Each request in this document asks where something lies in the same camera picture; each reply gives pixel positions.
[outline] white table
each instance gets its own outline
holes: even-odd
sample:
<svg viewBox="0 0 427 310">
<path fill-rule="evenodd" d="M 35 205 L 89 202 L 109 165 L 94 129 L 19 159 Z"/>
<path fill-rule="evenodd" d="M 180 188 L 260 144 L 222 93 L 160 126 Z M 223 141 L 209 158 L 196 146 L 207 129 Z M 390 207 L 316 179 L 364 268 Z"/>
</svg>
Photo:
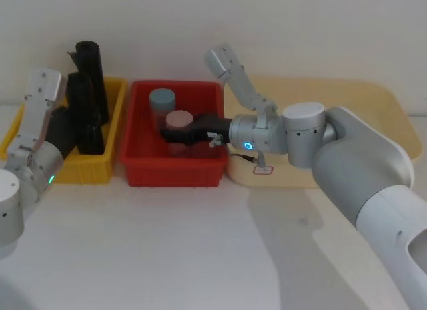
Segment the white table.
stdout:
<svg viewBox="0 0 427 310">
<path fill-rule="evenodd" d="M 427 118 L 412 122 L 426 143 Z M 54 186 L 25 227 L 0 250 L 1 310 L 407 309 L 317 189 L 139 189 L 117 165 L 110 185 Z"/>
</svg>

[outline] white robotic arm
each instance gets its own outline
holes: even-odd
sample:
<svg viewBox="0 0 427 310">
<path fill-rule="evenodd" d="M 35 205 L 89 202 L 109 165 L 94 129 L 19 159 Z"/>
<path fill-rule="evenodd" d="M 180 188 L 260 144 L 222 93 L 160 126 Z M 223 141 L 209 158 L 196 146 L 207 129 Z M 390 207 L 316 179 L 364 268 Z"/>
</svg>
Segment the white robotic arm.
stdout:
<svg viewBox="0 0 427 310">
<path fill-rule="evenodd" d="M 257 111 L 232 119 L 222 139 L 259 158 L 287 153 L 291 165 L 311 169 L 381 258 L 411 310 L 427 309 L 427 202 L 411 190 L 414 168 L 403 148 L 345 108 L 299 103 L 277 115 L 228 45 L 213 48 L 205 61 L 244 107 Z"/>
<path fill-rule="evenodd" d="M 21 126 L 0 169 L 0 247 L 21 236 L 23 208 L 40 200 L 63 166 L 62 153 L 45 136 L 66 86 L 67 78 L 58 71 L 35 69 L 30 74 Z"/>
</svg>

